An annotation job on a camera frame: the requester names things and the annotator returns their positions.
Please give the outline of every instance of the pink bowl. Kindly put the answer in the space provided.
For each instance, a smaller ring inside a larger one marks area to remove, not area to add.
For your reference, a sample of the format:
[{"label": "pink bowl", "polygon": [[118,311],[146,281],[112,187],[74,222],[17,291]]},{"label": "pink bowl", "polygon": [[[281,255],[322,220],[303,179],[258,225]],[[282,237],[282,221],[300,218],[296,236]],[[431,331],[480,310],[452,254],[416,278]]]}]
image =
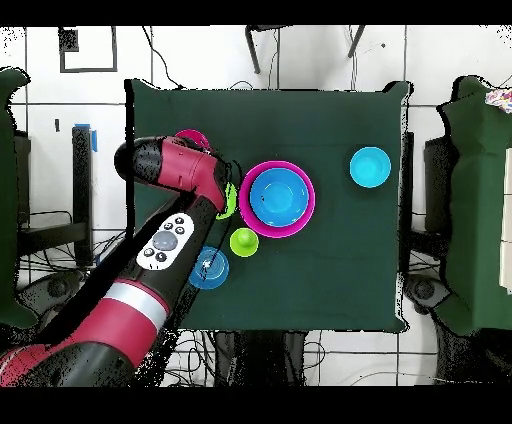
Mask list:
[{"label": "pink bowl", "polygon": [[[270,225],[261,222],[252,211],[251,204],[249,203],[249,193],[251,191],[252,183],[258,177],[258,175],[272,168],[286,168],[295,172],[302,178],[302,180],[306,183],[306,187],[308,188],[309,203],[306,210],[297,221],[286,227],[271,227]],[[297,165],[282,160],[271,160],[268,162],[263,162],[252,168],[247,173],[242,182],[238,199],[240,215],[242,215],[242,218],[247,226],[258,234],[270,238],[289,237],[299,232],[308,223],[309,219],[313,215],[313,210],[315,209],[315,190],[313,189],[313,184],[311,183],[309,177]]]},{"label": "pink bowl", "polygon": [[193,140],[199,147],[210,150],[210,143],[203,133],[197,130],[182,130],[176,134],[176,137],[187,137]]}]

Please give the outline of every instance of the chair leg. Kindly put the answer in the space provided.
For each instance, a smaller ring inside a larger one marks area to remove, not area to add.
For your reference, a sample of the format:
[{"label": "chair leg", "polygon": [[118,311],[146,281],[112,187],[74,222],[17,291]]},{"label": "chair leg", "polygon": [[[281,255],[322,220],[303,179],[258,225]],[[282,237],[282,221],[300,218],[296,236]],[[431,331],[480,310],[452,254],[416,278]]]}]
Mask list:
[{"label": "chair leg", "polygon": [[245,27],[245,38],[247,39],[247,45],[249,46],[249,51],[251,52],[252,64],[254,65],[254,73],[260,73],[260,65],[258,63],[258,57],[256,56],[256,49],[254,48],[254,41],[252,40],[252,25],[247,25]]},{"label": "chair leg", "polygon": [[359,43],[359,39],[361,38],[361,35],[363,35],[364,27],[366,25],[359,25],[356,31],[356,36],[354,37],[354,41],[352,41],[352,45],[350,46],[350,50],[348,52],[348,57],[354,56],[354,53],[356,51],[357,43]]}]

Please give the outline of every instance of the plastic bowl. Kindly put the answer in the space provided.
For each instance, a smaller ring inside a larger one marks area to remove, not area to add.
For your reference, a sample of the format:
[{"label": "plastic bowl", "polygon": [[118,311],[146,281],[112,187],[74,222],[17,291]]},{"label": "plastic bowl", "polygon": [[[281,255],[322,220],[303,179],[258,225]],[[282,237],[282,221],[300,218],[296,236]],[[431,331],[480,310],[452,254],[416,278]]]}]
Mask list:
[{"label": "plastic bowl", "polygon": [[390,173],[389,156],[378,147],[363,147],[350,160],[350,176],[361,187],[378,187],[388,179]]},{"label": "plastic bowl", "polygon": [[272,227],[296,222],[308,206],[306,183],[295,172],[273,168],[262,172],[251,186],[249,202],[255,215]]},{"label": "plastic bowl", "polygon": [[[304,183],[306,183],[306,187],[308,189],[309,201],[306,210],[297,221],[286,227],[272,227],[260,221],[258,217],[254,214],[249,203],[249,193],[251,190],[252,183],[258,177],[258,175],[272,168],[286,168],[295,172],[302,178]],[[240,215],[242,215],[242,219],[245,221],[247,226],[254,230],[256,233],[270,238],[289,237],[302,230],[304,226],[308,223],[308,221],[311,219],[311,216],[313,215],[313,211],[315,209],[315,190],[313,189],[313,184],[311,183],[309,177],[297,165],[282,160],[271,160],[256,165],[247,173],[242,182],[242,186],[240,187],[238,205],[240,207]]]}]

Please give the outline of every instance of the bowl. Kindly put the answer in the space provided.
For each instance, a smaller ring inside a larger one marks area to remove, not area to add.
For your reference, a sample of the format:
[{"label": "bowl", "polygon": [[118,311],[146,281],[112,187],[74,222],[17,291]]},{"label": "bowl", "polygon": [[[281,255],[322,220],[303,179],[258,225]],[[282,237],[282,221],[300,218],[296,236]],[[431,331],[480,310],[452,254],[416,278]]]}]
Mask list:
[{"label": "bowl", "polygon": [[226,281],[228,273],[229,263],[226,255],[214,247],[204,246],[188,281],[198,289],[212,290]]},{"label": "bowl", "polygon": [[308,206],[306,183],[295,172],[273,168],[254,180],[249,202],[254,214],[267,225],[286,227],[296,222]]},{"label": "bowl", "polygon": [[361,187],[378,187],[388,179],[390,173],[389,156],[378,147],[363,147],[350,160],[350,176]]},{"label": "bowl", "polygon": [[[295,172],[302,178],[308,189],[309,200],[306,210],[297,221],[286,227],[272,227],[260,221],[254,214],[249,203],[249,194],[252,183],[256,180],[258,175],[272,168],[286,168]],[[242,215],[242,219],[245,221],[247,226],[254,230],[256,233],[270,238],[289,237],[302,230],[311,219],[315,209],[315,190],[313,189],[313,184],[311,183],[309,177],[297,165],[282,160],[271,160],[268,162],[260,163],[249,170],[249,172],[247,172],[240,187],[238,206],[240,208],[240,215]]]}]

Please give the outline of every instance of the dark green table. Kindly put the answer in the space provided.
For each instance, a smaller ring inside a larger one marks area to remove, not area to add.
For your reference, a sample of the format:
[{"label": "dark green table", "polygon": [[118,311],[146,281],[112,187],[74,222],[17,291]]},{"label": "dark green table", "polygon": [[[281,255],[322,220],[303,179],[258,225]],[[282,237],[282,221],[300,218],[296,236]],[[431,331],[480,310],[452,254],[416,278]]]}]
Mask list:
[{"label": "dark green table", "polygon": [[[378,330],[398,332],[398,180],[401,106],[406,82],[386,92],[153,89],[133,80],[135,137],[194,128],[225,159],[247,172],[271,159],[300,166],[311,178],[316,208],[308,225],[285,239],[260,237],[246,259],[229,249],[244,226],[239,214],[221,246],[228,280],[201,291],[183,328],[217,330]],[[389,179],[372,190],[350,178],[349,161],[364,146],[391,158]],[[172,196],[136,184],[136,228]],[[227,221],[214,225],[217,246]]]}]

